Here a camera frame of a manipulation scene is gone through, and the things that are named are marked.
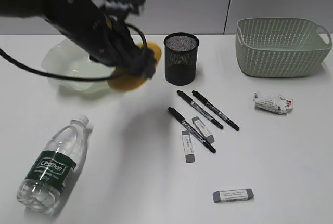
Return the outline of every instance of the bottle label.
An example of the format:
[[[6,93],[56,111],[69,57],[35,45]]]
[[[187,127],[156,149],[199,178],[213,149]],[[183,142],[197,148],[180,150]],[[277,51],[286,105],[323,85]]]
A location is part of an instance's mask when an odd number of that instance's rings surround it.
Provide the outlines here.
[[[75,162],[68,156],[45,150],[32,165],[26,179],[47,183],[62,193],[75,167]]]

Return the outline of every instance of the gray eraser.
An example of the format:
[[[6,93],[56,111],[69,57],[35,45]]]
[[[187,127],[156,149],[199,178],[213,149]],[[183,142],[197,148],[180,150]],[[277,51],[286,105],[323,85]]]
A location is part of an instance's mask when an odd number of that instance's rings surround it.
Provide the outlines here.
[[[213,200],[216,203],[221,201],[220,192],[219,191],[216,191],[216,192],[213,193]]]
[[[187,131],[187,130],[182,131],[182,140],[183,140],[183,146],[184,146],[184,152],[185,152],[185,160],[187,163],[193,163],[194,162],[194,150],[193,150],[191,136],[189,134],[189,131]]]
[[[216,191],[213,193],[214,202],[239,202],[254,198],[252,189],[236,189]]]
[[[207,139],[208,143],[212,144],[215,142],[213,134],[211,134],[211,132],[207,129],[206,125],[199,117],[193,117],[192,122],[199,133]]]
[[[254,198],[254,194],[253,194],[253,190],[252,189],[246,189],[246,192],[247,192],[247,194],[249,196],[249,199]]]

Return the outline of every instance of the green plastic basket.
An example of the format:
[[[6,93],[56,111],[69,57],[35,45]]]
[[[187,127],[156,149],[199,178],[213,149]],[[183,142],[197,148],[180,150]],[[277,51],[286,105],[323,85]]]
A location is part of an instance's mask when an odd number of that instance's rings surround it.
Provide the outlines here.
[[[329,43],[317,33],[324,30]],[[297,18],[255,18],[237,22],[236,55],[244,74],[254,77],[310,75],[332,49],[328,30]]]

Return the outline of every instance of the white table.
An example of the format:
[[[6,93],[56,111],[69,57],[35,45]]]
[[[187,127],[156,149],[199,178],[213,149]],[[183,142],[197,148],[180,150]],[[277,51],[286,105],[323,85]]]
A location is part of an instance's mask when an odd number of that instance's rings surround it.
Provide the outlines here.
[[[234,36],[198,37],[198,72],[190,85],[169,84],[162,60],[153,80],[138,90],[93,98],[54,89],[0,59],[0,223],[331,223],[333,52],[311,77],[252,78],[238,67]],[[163,47],[164,36],[147,38]],[[62,39],[1,36],[0,47],[39,67]],[[217,153],[192,138],[193,164],[185,163],[184,129],[167,108],[189,121],[198,113],[177,89],[202,92],[240,126],[236,132],[225,124],[221,131],[204,120]],[[256,90],[293,98],[294,110],[287,116],[255,110]],[[64,208],[54,217],[24,209],[16,201],[18,185],[76,113],[86,114],[94,128]],[[239,188],[252,188],[254,200],[213,202],[214,191]]]

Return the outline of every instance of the plastic water bottle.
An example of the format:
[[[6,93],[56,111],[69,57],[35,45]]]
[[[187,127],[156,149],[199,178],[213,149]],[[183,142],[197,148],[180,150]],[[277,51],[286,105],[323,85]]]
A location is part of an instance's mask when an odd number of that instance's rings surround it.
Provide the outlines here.
[[[84,153],[86,116],[73,118],[47,143],[17,191],[26,207],[45,212],[52,208]]]

